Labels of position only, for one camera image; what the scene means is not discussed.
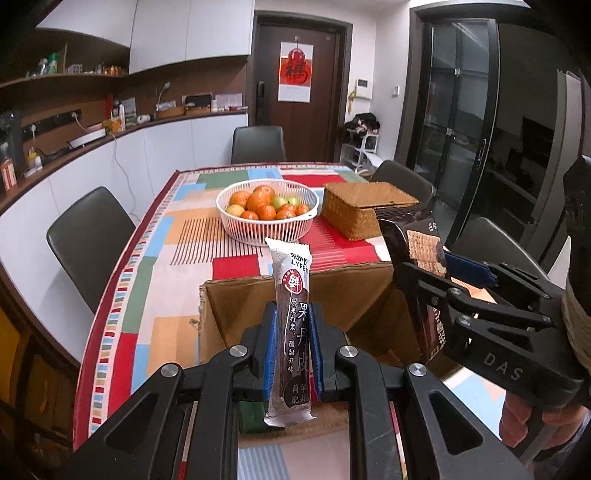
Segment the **woven basket lid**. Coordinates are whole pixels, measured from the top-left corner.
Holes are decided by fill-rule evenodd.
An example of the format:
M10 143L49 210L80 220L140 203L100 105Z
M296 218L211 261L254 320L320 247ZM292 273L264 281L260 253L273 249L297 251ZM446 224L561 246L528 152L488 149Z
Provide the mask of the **woven basket lid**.
M370 183L327 183L324 188L356 208L406 206L418 200L385 181Z

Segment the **white cable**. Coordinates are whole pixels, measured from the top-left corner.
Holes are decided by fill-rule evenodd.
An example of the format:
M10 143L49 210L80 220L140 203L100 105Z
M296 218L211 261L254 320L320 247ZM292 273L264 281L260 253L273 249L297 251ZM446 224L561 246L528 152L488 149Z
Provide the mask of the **white cable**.
M78 115L76 115L76 112L72 112L72 116L74 117L74 120L76 120L76 123L78 124L78 126L84 130L86 133L90 133L90 131L88 131L86 128L84 128L81 123L78 121Z
M76 123L78 124L78 126L84 130L85 132L89 132L86 128L84 128L80 122L78 121L78 115L76 115L75 112L72 113L72 116L74 117L74 120L76 120ZM125 180L127 181L127 188L129 190L129 194L131 195L131 198L133 198L134 200L134 205L133 207L131 207L131 211L129 213L129 216L132 216L133 218L135 218L135 221L139 223L139 218L138 216L134 213L135 207L137 206L137 201L135 200L135 195L133 190L131 189L131 184L129 183L129 176L127 175L127 172L125 171L125 169L123 168L123 165L121 165L121 163L119 163L119 160L117 159L117 137L114 136L113 132L109 132L109 135L113 137L113 140L115 140L115 150L113 152L113 159L115 160L115 163L117 163L117 166L121 169L121 171L123 172L123 175L125 175Z

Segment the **green apple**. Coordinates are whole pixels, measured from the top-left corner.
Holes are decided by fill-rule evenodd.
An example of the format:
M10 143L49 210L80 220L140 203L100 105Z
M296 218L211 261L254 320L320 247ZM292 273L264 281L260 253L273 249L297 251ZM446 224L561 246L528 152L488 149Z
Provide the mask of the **green apple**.
M275 195L271 200L271 206L275 209L276 212L281 210L281 207L283 207L286 203L287 200L285 199L285 197L281 197L279 195Z
M287 203L291 203L294 207L297 207L301 200L298 197L287 197Z

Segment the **human hand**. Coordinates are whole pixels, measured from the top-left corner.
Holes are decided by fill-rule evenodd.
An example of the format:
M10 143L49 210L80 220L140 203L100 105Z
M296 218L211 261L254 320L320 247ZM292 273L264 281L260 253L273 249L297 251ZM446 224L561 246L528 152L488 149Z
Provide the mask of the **human hand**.
M542 421L546 425L554 425L558 430L544 445L547 450L568 442L583 423L588 409L581 405L569 404L558 410L546 411L542 415ZM531 404L512 393L507 392L499 434L503 443L509 447L516 447L527 436L526 422L531 416Z

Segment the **brown snack package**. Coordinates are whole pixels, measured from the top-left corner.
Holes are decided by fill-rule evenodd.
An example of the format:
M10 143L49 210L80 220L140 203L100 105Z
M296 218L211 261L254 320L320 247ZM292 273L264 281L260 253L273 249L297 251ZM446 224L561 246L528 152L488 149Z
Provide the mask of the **brown snack package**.
M265 422L274 427L296 425L311 414L309 382L310 247L266 238L273 259L277 313L269 338L265 378L272 373Z
M403 262L413 262L435 275L449 277L437 225L426 205L380 209L376 217L395 269ZM440 312L417 299L407 297L406 300L421 349L421 361L428 362L445 344Z

